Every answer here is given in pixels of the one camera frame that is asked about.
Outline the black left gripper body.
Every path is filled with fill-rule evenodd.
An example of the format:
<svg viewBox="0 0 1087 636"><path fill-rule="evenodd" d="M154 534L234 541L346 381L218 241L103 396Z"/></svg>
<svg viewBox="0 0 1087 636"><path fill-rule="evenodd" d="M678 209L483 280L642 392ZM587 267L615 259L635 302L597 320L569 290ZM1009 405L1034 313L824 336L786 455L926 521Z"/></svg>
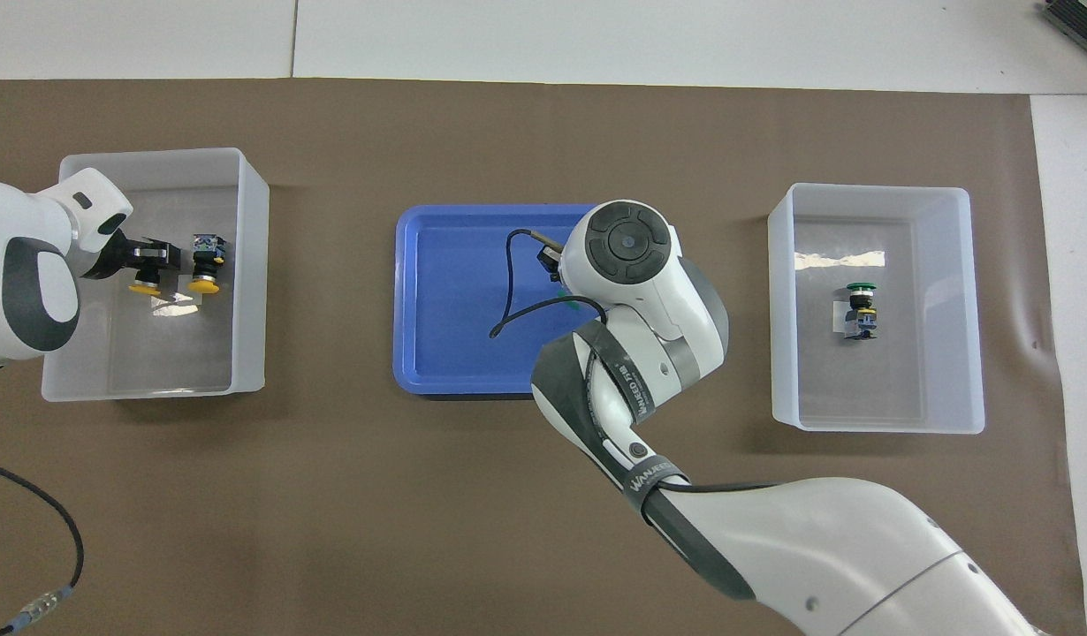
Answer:
<svg viewBox="0 0 1087 636"><path fill-rule="evenodd" d="M80 274L82 279L107 279L122 269L132 266L135 261L137 242L132 241L124 230L115 230L108 238L107 245L96 254L93 264Z"/></svg>

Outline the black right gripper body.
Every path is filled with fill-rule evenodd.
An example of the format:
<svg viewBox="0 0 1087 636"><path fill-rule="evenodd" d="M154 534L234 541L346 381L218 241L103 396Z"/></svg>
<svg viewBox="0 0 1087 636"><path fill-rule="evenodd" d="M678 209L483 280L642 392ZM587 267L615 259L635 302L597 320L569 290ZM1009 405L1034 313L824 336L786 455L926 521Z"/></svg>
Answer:
<svg viewBox="0 0 1087 636"><path fill-rule="evenodd" d="M560 262L564 246L539 232L535 232L535 239L541 245L536 260L547 271L550 280L560 283Z"/></svg>

